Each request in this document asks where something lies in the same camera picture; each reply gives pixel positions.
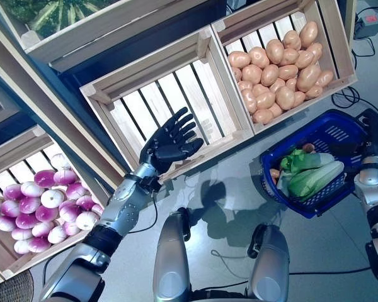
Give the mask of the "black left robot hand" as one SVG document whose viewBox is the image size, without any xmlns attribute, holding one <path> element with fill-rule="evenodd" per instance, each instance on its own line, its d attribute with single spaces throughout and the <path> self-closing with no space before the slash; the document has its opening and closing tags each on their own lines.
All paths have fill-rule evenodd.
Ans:
<svg viewBox="0 0 378 302">
<path fill-rule="evenodd" d="M 183 107 L 149 138 L 140 152 L 139 162 L 151 164 L 158 174 L 164 174 L 172 163 L 185 160 L 204 144 L 196 137 L 194 116 Z"/>
</svg>

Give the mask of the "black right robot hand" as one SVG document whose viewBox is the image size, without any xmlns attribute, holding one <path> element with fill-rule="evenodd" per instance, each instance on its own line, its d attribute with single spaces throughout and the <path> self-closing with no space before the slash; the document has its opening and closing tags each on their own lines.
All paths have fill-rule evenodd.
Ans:
<svg viewBox="0 0 378 302">
<path fill-rule="evenodd" d="M 374 154 L 365 140 L 358 143 L 342 141 L 329 144 L 329 153 L 342 162 L 351 161 L 358 155 L 365 158 Z"/>
</svg>

